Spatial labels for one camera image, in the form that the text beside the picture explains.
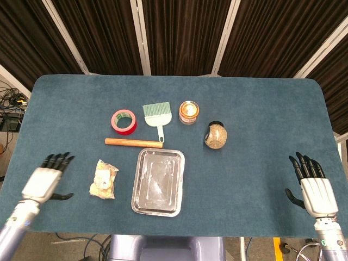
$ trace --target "robotic arm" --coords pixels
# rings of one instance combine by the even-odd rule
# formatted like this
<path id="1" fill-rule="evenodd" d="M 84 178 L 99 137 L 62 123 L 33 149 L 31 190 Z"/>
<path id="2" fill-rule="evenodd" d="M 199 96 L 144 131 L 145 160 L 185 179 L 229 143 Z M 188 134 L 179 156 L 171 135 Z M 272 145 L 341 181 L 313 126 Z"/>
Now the robotic arm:
<path id="1" fill-rule="evenodd" d="M 348 247 L 341 227 L 336 222 L 338 207 L 331 183 L 317 161 L 299 152 L 296 155 L 300 163 L 292 156 L 289 159 L 301 186 L 303 201 L 294 197 L 289 189 L 285 189 L 285 193 L 293 204 L 305 209 L 316 219 L 314 228 L 325 260 L 348 261 Z"/>
<path id="2" fill-rule="evenodd" d="M 65 154 L 49 155 L 29 178 L 22 190 L 23 200 L 18 203 L 0 232 L 0 261 L 9 261 L 25 233 L 38 215 L 40 204 L 47 200 L 67 200 L 74 194 L 53 193 L 64 170 L 74 158 Z"/>

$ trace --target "brush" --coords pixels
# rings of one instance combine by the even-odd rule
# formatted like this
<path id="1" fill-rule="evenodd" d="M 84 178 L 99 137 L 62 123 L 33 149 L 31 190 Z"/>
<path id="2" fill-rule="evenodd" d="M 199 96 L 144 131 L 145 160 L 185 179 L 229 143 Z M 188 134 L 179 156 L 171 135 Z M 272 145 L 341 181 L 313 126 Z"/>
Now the brush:
<path id="1" fill-rule="evenodd" d="M 159 141 L 164 142 L 163 126 L 172 119 L 169 102 L 143 105 L 142 108 L 145 122 L 151 127 L 157 127 Z"/>

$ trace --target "tape roll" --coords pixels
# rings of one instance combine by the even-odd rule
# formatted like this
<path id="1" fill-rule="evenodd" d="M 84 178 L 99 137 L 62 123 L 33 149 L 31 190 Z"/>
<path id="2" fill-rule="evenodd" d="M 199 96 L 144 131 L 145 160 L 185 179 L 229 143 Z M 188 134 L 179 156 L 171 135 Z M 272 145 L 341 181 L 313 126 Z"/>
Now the tape roll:
<path id="1" fill-rule="evenodd" d="M 121 118 L 124 118 L 124 117 L 131 118 L 132 119 L 132 123 L 128 127 L 126 127 L 126 128 L 120 128 L 120 127 L 117 126 L 117 123 L 118 123 L 118 121 Z M 130 110 L 118 110 L 111 117 L 111 126 L 113 127 L 113 129 L 117 133 L 119 133 L 121 135 L 130 135 L 130 134 L 132 134 L 135 131 L 136 126 L 137 126 L 136 118 L 135 118 L 134 113 L 132 113 Z"/>

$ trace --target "silver baking tray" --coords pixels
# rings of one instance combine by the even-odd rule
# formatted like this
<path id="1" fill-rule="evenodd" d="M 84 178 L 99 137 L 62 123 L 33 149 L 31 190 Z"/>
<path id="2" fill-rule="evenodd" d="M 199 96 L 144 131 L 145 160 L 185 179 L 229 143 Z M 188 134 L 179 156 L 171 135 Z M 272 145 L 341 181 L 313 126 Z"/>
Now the silver baking tray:
<path id="1" fill-rule="evenodd" d="M 136 165 L 133 210 L 155 216 L 179 214 L 184 167 L 185 157 L 180 151 L 144 148 Z"/>

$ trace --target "food package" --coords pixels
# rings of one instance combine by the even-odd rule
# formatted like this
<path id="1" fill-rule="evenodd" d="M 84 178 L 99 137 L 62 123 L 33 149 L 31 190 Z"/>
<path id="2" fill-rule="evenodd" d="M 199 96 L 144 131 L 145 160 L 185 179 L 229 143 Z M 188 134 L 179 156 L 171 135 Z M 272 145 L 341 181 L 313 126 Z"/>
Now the food package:
<path id="1" fill-rule="evenodd" d="M 97 163 L 94 174 L 94 182 L 91 184 L 89 193 L 104 200 L 114 199 L 114 180 L 118 168 L 103 162 L 101 159 Z"/>

